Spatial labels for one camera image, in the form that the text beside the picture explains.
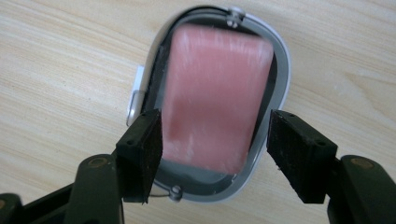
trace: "tabletop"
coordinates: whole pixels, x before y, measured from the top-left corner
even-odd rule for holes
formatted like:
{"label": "tabletop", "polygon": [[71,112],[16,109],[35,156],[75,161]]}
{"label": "tabletop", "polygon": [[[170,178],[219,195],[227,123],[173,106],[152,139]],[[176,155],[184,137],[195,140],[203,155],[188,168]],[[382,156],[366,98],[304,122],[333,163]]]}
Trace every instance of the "tabletop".
{"label": "tabletop", "polygon": [[[238,6],[276,29],[290,50],[283,109],[396,180],[396,2],[0,2],[0,192],[24,204],[74,181],[78,164],[111,153],[126,131],[134,74],[164,23],[197,5]],[[328,223],[303,204],[263,153],[223,203],[126,203],[126,223]]]}

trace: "light wood surface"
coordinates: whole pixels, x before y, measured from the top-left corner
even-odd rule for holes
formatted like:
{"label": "light wood surface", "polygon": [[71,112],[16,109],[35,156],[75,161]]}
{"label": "light wood surface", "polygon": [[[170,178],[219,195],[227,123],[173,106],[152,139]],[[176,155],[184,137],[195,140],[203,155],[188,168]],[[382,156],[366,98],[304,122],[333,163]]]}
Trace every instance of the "light wood surface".
{"label": "light wood surface", "polygon": [[[85,158],[125,132],[139,64],[162,25],[202,4],[239,6],[289,46],[284,110],[396,180],[396,2],[1,1],[0,192],[29,203],[74,181]],[[242,191],[218,204],[125,204],[126,223],[328,223],[264,153]]]}

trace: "red rectangular block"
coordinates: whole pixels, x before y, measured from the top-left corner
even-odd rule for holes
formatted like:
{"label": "red rectangular block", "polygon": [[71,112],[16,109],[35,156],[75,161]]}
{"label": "red rectangular block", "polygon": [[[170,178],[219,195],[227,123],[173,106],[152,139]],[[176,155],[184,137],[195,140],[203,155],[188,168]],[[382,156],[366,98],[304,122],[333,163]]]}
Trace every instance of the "red rectangular block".
{"label": "red rectangular block", "polygon": [[239,173],[273,54],[272,44],[254,35],[177,28],[163,99],[163,158]]}

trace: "pink soap bar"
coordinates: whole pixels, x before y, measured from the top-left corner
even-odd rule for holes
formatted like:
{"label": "pink soap bar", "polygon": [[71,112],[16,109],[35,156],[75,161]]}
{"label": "pink soap bar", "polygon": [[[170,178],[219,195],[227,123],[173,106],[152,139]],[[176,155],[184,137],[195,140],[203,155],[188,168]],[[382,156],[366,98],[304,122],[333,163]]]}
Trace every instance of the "pink soap bar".
{"label": "pink soap bar", "polygon": [[225,174],[243,168],[273,59],[253,35],[184,25],[173,35],[163,158]]}

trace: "gray container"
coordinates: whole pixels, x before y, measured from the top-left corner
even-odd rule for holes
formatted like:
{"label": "gray container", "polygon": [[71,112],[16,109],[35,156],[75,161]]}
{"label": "gray container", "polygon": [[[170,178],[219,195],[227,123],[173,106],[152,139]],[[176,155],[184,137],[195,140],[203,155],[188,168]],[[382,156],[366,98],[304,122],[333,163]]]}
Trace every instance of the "gray container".
{"label": "gray container", "polygon": [[144,72],[142,67],[138,69],[128,107],[127,125],[142,112],[162,108],[172,34],[177,27],[185,23],[261,36],[270,40],[274,47],[274,59],[247,154],[247,162],[242,171],[239,174],[226,175],[161,161],[154,184],[169,192],[172,200],[178,201],[183,198],[199,203],[214,203],[230,198],[245,186],[264,152],[270,112],[272,109],[282,107],[289,89],[290,56],[285,43],[273,28],[240,8],[188,9],[165,24],[151,46]]}

